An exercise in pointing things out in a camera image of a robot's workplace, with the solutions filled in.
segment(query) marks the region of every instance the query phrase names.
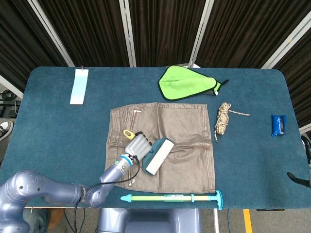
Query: gray machine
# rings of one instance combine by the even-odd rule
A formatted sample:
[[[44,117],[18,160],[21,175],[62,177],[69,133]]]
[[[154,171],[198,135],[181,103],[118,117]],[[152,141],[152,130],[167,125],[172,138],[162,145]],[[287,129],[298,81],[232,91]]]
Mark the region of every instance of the gray machine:
[[[100,176],[100,183],[88,188],[53,181],[34,170],[16,173],[0,186],[0,233],[29,232],[29,225],[23,219],[23,209],[33,198],[42,197],[45,202],[53,204],[74,206],[82,202],[92,208],[101,207],[114,184],[132,167],[134,155],[146,155],[150,149],[148,140],[142,134],[137,135],[125,148],[125,154],[120,155]],[[139,233],[147,229],[149,233],[152,230],[162,233],[199,233],[200,213],[198,209],[109,208],[100,211],[98,233]]]

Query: lime green towel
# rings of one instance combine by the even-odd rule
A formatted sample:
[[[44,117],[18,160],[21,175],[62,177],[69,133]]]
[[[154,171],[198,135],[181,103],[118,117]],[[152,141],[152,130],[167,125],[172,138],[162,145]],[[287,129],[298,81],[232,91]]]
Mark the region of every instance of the lime green towel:
[[[228,80],[220,83],[185,67],[171,66],[159,80],[159,88],[167,100],[180,100],[203,92],[212,91],[218,94],[220,87]]]

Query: blue cable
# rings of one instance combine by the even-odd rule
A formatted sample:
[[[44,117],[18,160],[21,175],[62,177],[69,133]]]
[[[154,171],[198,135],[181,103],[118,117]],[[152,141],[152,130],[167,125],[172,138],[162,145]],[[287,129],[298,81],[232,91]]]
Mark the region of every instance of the blue cable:
[[[231,233],[231,225],[230,225],[230,218],[229,218],[229,209],[228,209],[228,227],[229,227],[229,233]]]

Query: brown leather cloth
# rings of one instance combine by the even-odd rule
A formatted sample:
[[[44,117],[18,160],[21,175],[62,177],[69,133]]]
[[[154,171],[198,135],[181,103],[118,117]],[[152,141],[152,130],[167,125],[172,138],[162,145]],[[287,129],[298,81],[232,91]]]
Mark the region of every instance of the brown leather cloth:
[[[167,137],[174,147],[159,171],[149,175],[142,170],[129,182],[118,186],[156,193],[214,193],[213,147],[206,104],[145,103],[112,109],[106,145],[106,168],[124,153],[130,140],[123,130],[142,131],[152,143]],[[137,164],[130,176],[137,171]]]

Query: yellow tag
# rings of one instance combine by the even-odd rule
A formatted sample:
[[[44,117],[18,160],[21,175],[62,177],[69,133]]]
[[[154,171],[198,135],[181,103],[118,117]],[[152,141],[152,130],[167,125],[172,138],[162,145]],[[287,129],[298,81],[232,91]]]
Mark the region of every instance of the yellow tag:
[[[130,140],[132,140],[135,137],[135,134],[129,130],[124,130],[123,134]]]

